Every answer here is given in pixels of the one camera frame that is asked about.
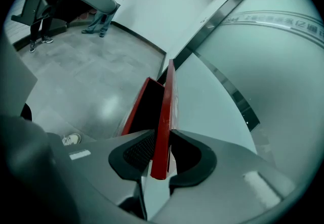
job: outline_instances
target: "black cover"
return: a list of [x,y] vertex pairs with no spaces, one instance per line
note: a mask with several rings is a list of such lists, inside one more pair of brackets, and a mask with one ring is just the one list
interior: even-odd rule
[[177,130],[170,135],[171,151],[177,162],[177,175],[170,179],[170,194],[175,188],[195,186],[204,181],[216,167],[212,149]]

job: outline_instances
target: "concrete floor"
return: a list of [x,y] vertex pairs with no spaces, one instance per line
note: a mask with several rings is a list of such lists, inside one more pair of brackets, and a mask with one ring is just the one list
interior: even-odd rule
[[27,100],[33,121],[61,136],[79,133],[87,142],[116,134],[145,79],[157,78],[164,56],[115,26],[104,38],[82,29],[69,28],[52,44],[19,54],[38,78]]

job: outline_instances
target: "white sticker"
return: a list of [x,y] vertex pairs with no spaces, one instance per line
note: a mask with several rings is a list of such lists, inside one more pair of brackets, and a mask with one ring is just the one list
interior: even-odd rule
[[243,178],[252,188],[257,196],[257,199],[265,206],[266,209],[271,209],[281,202],[281,198],[257,171],[248,172],[243,176]]
[[78,151],[78,152],[76,152],[74,154],[71,154],[70,158],[71,158],[71,160],[75,160],[75,159],[78,159],[78,158],[86,157],[88,155],[91,155],[89,150],[82,150],[82,151]]

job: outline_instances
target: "red strip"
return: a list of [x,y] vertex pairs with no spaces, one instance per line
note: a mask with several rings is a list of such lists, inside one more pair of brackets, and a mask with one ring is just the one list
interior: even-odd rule
[[147,86],[149,80],[150,80],[150,78],[147,78],[147,79],[145,80],[145,82],[144,82],[144,84],[143,84],[143,86],[142,86],[142,89],[140,90],[140,92],[139,92],[139,94],[138,94],[138,96],[137,96],[137,99],[136,99],[136,101],[135,101],[135,104],[134,104],[134,106],[133,106],[133,109],[132,109],[130,115],[128,116],[128,119],[127,119],[127,121],[126,121],[126,123],[125,123],[125,126],[124,126],[124,129],[123,129],[123,132],[121,133],[122,136],[123,136],[123,135],[127,135],[127,134],[130,133],[130,129],[131,129],[131,126],[132,126],[133,119],[134,119],[134,117],[135,117],[135,114],[136,114],[137,108],[138,108],[138,106],[139,106],[139,104],[140,104],[140,101],[141,101],[141,99],[142,99],[142,97],[143,97],[143,94],[144,94],[144,92],[145,92],[145,89],[146,89],[146,86]]
[[177,95],[175,83],[175,68],[173,60],[170,59],[161,114],[158,123],[155,151],[152,163],[151,176],[155,179],[164,180],[167,177],[169,159],[169,136],[170,130],[175,128],[177,121],[175,110],[177,110]]

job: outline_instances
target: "black pants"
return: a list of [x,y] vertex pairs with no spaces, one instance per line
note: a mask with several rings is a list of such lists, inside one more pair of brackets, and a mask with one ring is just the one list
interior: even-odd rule
[[[53,20],[53,17],[43,19],[43,25],[42,25],[42,31],[41,31],[42,37],[44,37],[45,35],[48,35],[52,20]],[[39,31],[39,27],[41,26],[41,22],[42,21],[40,20],[30,26],[30,40],[31,41],[37,40],[38,31]]]

